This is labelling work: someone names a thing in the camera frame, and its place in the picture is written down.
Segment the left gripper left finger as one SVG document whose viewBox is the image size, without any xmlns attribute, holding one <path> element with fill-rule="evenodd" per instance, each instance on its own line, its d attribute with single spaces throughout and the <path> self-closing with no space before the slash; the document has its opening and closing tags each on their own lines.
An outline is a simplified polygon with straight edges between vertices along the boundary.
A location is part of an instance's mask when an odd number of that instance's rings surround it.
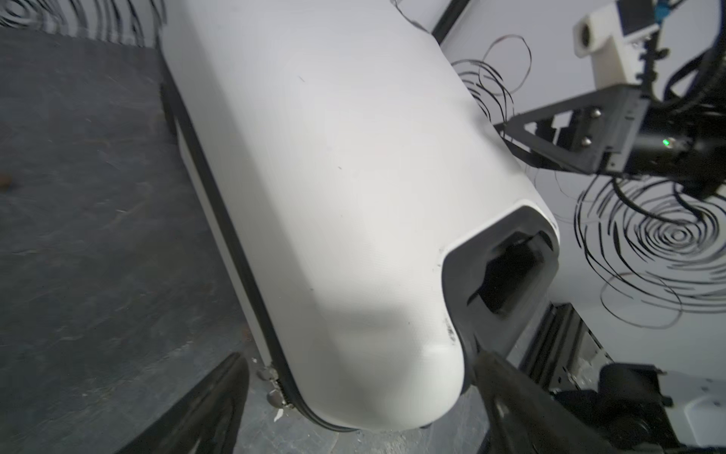
<svg viewBox="0 0 726 454">
<path fill-rule="evenodd" d="M 234 352 L 121 453 L 232 453 L 250 386 L 247 359 Z"/>
</svg>

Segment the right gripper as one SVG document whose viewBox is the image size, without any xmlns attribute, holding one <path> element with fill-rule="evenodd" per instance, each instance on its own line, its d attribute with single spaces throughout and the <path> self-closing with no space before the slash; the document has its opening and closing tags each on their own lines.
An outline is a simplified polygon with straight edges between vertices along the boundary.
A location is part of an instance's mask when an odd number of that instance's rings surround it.
<svg viewBox="0 0 726 454">
<path fill-rule="evenodd" d="M 512 155 L 533 168 L 619 175 L 648 108 L 639 87 L 620 84 L 520 113 L 496 130 Z"/>
</svg>

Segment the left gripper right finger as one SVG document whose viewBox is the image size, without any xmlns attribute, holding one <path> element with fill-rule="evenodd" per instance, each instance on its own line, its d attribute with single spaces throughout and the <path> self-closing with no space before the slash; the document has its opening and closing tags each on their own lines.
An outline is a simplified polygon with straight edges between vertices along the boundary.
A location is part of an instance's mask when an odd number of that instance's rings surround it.
<svg viewBox="0 0 726 454">
<path fill-rule="evenodd" d="M 617 452 L 501 355 L 481 353 L 475 371 L 493 453 Z"/>
</svg>

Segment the silver zipper pull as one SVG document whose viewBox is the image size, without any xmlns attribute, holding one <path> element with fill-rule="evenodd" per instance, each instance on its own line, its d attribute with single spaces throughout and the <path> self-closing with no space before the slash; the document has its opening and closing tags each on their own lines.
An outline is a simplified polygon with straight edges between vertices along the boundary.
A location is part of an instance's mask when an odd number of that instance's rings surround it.
<svg viewBox="0 0 726 454">
<path fill-rule="evenodd" d="M 279 374 L 274 367 L 264 367 L 258 370 L 256 375 L 257 378 L 271 386 L 267 393 L 267 401 L 273 408 L 279 410 L 294 408 L 285 394 Z"/>
</svg>

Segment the white hard-shell suitcase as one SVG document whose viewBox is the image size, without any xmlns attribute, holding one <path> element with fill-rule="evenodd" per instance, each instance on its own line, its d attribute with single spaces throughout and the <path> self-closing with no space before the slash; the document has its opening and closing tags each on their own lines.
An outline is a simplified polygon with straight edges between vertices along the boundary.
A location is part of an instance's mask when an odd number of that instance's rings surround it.
<svg viewBox="0 0 726 454">
<path fill-rule="evenodd" d="M 436 40 L 389 1 L 170 1 L 164 112 L 281 404 L 445 416 L 512 351 L 561 233 Z"/>
</svg>

